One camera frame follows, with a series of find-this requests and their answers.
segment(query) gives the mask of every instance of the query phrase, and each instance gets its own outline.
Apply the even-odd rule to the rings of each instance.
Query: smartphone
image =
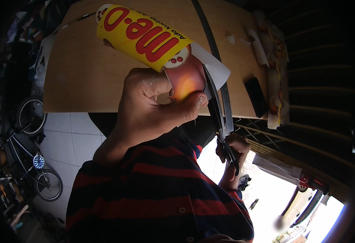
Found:
[[[245,88],[248,91],[250,100],[252,101],[255,115],[261,118],[265,113],[268,112],[268,106],[265,101],[264,94],[258,79],[256,77],[252,78],[245,83]]]

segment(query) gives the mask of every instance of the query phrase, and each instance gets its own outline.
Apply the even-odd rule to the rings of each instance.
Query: fingers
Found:
[[[232,133],[225,138],[225,141],[239,153],[248,153],[250,150],[248,139],[244,136]]]
[[[171,88],[165,72],[158,73],[151,68],[133,68],[124,85],[127,92],[140,92],[148,98],[168,93]]]
[[[223,145],[219,141],[217,141],[217,148],[215,149],[215,153],[219,156],[220,161],[224,164],[226,162],[226,155],[223,151]]]
[[[198,117],[199,108],[206,104],[207,96],[203,92],[196,92],[182,103],[161,105],[160,110],[168,126],[173,128],[196,119]]]
[[[237,169],[235,168],[234,165],[229,164],[229,166],[226,168],[225,172],[223,173],[223,177],[225,180],[228,180],[229,182],[233,181],[235,178],[235,171]]]
[[[218,242],[225,242],[225,240],[226,241],[227,240],[233,241],[233,239],[227,235],[213,234],[213,235],[207,236],[206,238],[200,240],[199,243],[218,243]]]

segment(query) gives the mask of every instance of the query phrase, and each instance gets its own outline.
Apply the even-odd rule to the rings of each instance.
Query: striped shirt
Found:
[[[68,241],[251,241],[241,192],[211,181],[196,163],[200,152],[185,135],[165,134],[130,148],[116,168],[85,162],[68,202]]]

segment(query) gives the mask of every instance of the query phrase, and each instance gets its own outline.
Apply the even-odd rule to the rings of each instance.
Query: black scissors handle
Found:
[[[235,159],[233,149],[225,141],[222,143],[218,140],[218,144],[221,144],[221,146],[223,146],[223,153],[226,155],[226,159],[230,162],[230,165],[234,165],[236,169],[235,176],[239,175],[239,164],[238,161]]]

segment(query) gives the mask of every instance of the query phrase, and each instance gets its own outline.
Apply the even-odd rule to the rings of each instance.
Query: tiled floor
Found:
[[[84,162],[92,159],[106,137],[87,113],[50,113],[44,126],[44,134],[46,138],[39,146],[40,150],[48,167],[60,175],[64,189],[62,196],[54,202],[46,202],[39,197],[35,197],[33,201],[41,210],[66,221],[69,195],[78,170]],[[216,146],[216,139],[213,139],[203,149],[198,164],[218,184],[225,164],[215,154]]]

